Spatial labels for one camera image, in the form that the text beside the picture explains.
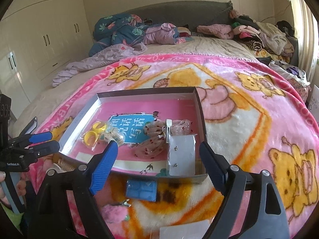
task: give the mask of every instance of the screw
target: screw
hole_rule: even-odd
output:
[[[51,170],[47,171],[47,174],[48,174],[49,176],[52,176],[52,175],[55,174],[55,170],[51,169]]]
[[[80,166],[79,166],[79,170],[80,171],[85,171],[87,169],[87,166],[85,165],[85,164],[81,164]]]
[[[239,167],[237,165],[234,165],[234,164],[230,166],[230,169],[232,171],[234,171],[234,172],[238,172],[239,171]]]
[[[265,176],[269,176],[270,175],[269,171],[267,171],[267,170],[263,170],[262,174],[265,175]]]

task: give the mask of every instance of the yellow ring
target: yellow ring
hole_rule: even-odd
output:
[[[102,132],[104,132],[107,128],[106,123],[103,123],[101,121],[97,121],[92,125],[92,130],[98,134],[101,134]]]
[[[92,143],[90,143],[89,139],[92,138],[92,137],[94,138],[94,141]],[[98,140],[98,133],[90,130],[90,131],[85,133],[83,140],[84,140],[84,143],[87,146],[93,146],[96,143],[96,141]]]

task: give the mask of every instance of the headboard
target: headboard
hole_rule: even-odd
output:
[[[231,24],[229,11],[232,2],[175,1],[147,5],[125,11],[152,20],[153,24],[172,23],[177,27],[187,25],[196,31],[199,25]]]

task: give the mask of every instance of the curtain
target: curtain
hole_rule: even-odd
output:
[[[299,68],[312,81],[318,57],[318,23],[304,0],[291,0],[295,37],[299,45]]]

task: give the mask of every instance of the wardrobe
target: wardrobe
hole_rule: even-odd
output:
[[[14,116],[92,45],[83,0],[14,0],[0,21],[0,91]]]

